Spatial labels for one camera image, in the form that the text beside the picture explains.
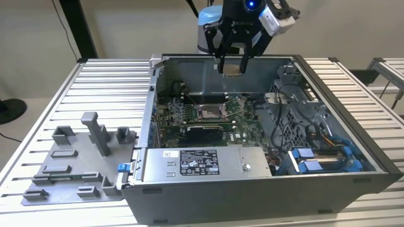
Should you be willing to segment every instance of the blue latch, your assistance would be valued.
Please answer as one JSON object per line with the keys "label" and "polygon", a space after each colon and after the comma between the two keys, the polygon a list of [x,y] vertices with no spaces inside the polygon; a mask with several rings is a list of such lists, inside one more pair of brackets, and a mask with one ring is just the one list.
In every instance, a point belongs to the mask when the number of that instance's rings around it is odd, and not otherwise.
{"label": "blue latch", "polygon": [[122,163],[119,164],[119,173],[131,172],[131,164]]}
{"label": "blue latch", "polygon": [[292,150],[294,158],[315,158],[315,153],[311,148],[295,148]]}
{"label": "blue latch", "polygon": [[316,160],[302,162],[298,166],[303,174],[314,173],[316,171],[323,170],[323,167],[320,166],[320,163]]}

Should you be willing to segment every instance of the motherboard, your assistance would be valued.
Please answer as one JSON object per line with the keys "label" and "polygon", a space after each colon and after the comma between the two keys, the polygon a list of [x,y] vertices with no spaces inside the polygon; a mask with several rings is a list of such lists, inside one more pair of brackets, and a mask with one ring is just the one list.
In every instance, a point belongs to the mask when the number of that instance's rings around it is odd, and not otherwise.
{"label": "motherboard", "polygon": [[255,102],[242,94],[204,100],[187,94],[172,98],[166,105],[159,105],[162,147],[267,148]]}

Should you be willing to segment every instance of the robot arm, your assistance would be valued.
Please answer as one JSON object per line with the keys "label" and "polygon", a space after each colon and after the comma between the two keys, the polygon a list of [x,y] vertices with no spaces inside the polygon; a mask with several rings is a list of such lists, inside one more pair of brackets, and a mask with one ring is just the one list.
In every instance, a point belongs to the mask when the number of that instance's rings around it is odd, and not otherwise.
{"label": "robot arm", "polygon": [[286,0],[280,4],[272,0],[224,0],[219,21],[203,26],[208,52],[219,59],[219,73],[224,73],[226,55],[243,48],[243,74],[248,60],[263,55],[274,36],[292,27],[299,14]]}

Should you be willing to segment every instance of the power supply label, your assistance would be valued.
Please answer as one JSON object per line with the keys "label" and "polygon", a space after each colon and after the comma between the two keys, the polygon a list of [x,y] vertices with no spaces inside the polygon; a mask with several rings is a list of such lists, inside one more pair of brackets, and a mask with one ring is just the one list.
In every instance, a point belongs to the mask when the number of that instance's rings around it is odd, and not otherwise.
{"label": "power supply label", "polygon": [[183,176],[220,174],[218,150],[182,150],[180,163]]}

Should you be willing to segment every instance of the silver metal plate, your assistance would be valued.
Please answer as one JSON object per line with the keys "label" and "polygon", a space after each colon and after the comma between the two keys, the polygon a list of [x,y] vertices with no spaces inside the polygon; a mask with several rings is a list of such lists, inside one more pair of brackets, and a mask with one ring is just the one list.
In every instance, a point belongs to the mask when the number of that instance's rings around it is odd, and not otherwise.
{"label": "silver metal plate", "polygon": [[[307,61],[370,136],[404,171],[404,124],[399,116],[340,63],[331,62],[327,58],[307,59]],[[404,64],[404,59],[387,59],[387,61]],[[98,59],[76,65],[0,173],[0,180],[4,180],[0,186],[0,224],[52,225],[56,220],[63,220],[70,226],[136,225],[136,219],[124,200],[31,207],[24,207],[20,203],[22,193],[31,184],[30,177],[36,174],[47,157],[46,152],[52,146],[51,134],[56,125],[72,124],[76,132],[87,131],[80,126],[80,116],[84,111],[96,110],[100,123],[107,124],[108,130],[115,131],[115,127],[130,126],[132,130],[140,132],[148,77],[148,60]],[[192,224],[194,227],[280,225],[284,227],[404,226],[404,178],[384,192],[362,196],[339,214]]]}

